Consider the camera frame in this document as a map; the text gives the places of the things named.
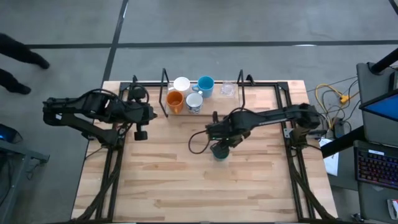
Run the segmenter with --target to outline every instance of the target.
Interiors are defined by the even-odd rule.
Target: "concrete floor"
[[[0,0],[0,32],[27,44],[110,47],[122,3]],[[119,43],[261,41],[274,46],[117,49],[110,80],[130,80],[133,74],[140,80],[159,80],[164,67],[171,79],[183,75],[195,80],[211,75],[234,80],[243,69],[257,80],[305,80],[307,90],[312,90],[319,83],[354,77],[357,63],[375,62],[398,47],[358,42],[398,40],[398,17],[388,0],[130,0],[124,15]],[[353,41],[354,45],[327,42],[316,47],[278,46],[280,41],[292,45],[295,41]],[[25,182],[13,223],[70,218],[87,141],[71,128],[44,124],[41,102],[50,96],[80,96],[101,86],[109,48],[78,48],[35,49],[51,63],[46,71],[0,55],[0,67],[32,88],[28,96],[0,88],[0,123],[19,130],[27,146],[51,155],[49,163],[37,169],[34,179]],[[345,91],[353,81],[334,86]],[[321,111],[313,91],[308,97]],[[335,105],[336,98],[327,95],[326,103]],[[362,125],[358,110],[350,123],[353,128]],[[332,191],[340,218],[349,220],[350,214],[359,212],[356,192]]]

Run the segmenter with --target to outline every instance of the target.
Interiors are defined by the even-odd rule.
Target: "black pants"
[[[37,53],[31,52],[26,45],[2,33],[0,33],[0,54],[31,64],[39,64],[41,58]],[[7,90],[15,90],[21,84],[11,73],[0,68],[0,85]]]

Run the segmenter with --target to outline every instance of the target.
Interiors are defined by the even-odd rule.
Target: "person's leg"
[[[25,86],[11,75],[11,73],[0,68],[0,85],[11,93],[20,93],[23,95],[30,93],[30,88]]]
[[[0,54],[4,54],[20,62],[36,64],[43,69],[48,69],[50,66],[48,61],[42,56],[30,51],[26,45],[2,33],[0,33]]]

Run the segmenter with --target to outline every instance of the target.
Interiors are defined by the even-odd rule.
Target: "computer monitor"
[[[398,121],[398,89],[365,102],[359,108],[363,111]]]

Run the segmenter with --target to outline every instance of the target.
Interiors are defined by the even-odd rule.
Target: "wooden table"
[[[303,81],[286,82],[293,104],[308,103]],[[103,88],[118,93],[119,82],[104,82]],[[114,222],[297,221],[280,124],[254,129],[225,161],[218,162],[209,149],[194,155],[187,147],[189,137],[204,130],[211,117],[166,118],[157,102],[159,87],[147,89],[159,116],[146,126],[148,140],[135,141],[134,131],[128,134]],[[245,91],[246,108],[277,108],[273,88],[248,87]],[[206,136],[199,135],[192,148],[199,151],[205,144]],[[97,142],[90,142],[87,153],[99,147]],[[337,217],[321,152],[308,147],[303,156],[311,190],[328,212]],[[105,157],[104,149],[85,161],[72,218],[82,214],[98,193]],[[300,198],[306,211],[302,192]],[[109,197],[105,199],[104,214],[108,202]]]

